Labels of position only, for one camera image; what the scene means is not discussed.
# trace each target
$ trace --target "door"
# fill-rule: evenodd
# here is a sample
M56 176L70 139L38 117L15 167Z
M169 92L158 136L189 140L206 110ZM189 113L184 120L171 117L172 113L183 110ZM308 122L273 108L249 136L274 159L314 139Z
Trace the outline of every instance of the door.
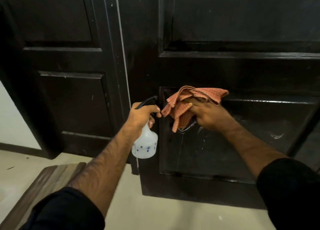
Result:
M37 70L64 152L98 155L129 113L116 3L1 0Z
M179 87L230 91L222 105L278 151L320 168L320 5L317 0L119 0L131 101ZM253 176L221 135L171 131L139 159L142 193L265 208Z

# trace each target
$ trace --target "orange cloth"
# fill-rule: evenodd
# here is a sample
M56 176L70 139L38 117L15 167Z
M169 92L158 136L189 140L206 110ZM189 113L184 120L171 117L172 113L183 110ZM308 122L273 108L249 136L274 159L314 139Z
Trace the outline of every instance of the orange cloth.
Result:
M229 92L224 89L183 86L177 93L167 99L168 103L161 112L164 117L171 115L174 119L172 131L176 132L178 128L185 128L194 116L194 114L189 111L191 106L189 106L187 102L184 102L184 99L191 96L200 97L203 101L218 105L221 102L221 98L228 94Z

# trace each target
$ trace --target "person's left hand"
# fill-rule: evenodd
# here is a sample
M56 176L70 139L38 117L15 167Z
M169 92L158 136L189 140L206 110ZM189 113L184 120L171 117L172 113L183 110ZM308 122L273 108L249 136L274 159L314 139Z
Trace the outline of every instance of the person's left hand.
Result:
M142 128L147 122L149 124L149 128L153 126L155 120L150 115L152 112L156 113L158 118L161 117L160 108L156 105L145 105L136 110L140 103L141 102L136 102L132 105L126 122L129 126L134 127L139 132L139 136L141 135Z

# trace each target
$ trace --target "sleeve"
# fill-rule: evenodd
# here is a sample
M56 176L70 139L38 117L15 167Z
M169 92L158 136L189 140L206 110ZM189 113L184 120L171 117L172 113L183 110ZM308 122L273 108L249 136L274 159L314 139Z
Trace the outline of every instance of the sleeve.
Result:
M318 225L320 175L291 158L267 165L257 188L276 229L309 229Z
M103 230L102 213L82 192L70 187L54 192L34 206L20 230Z

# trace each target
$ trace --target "person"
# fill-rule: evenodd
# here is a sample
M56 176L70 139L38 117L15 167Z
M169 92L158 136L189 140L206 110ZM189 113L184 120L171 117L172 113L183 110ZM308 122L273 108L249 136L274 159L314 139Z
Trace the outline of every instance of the person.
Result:
M256 185L277 229L317 228L320 176L306 165L276 151L254 137L222 107L191 98L190 111L208 130L220 132L235 148L256 178ZM40 201L21 229L104 229L115 189L134 141L151 113L161 117L156 105L135 110L107 147L65 188Z

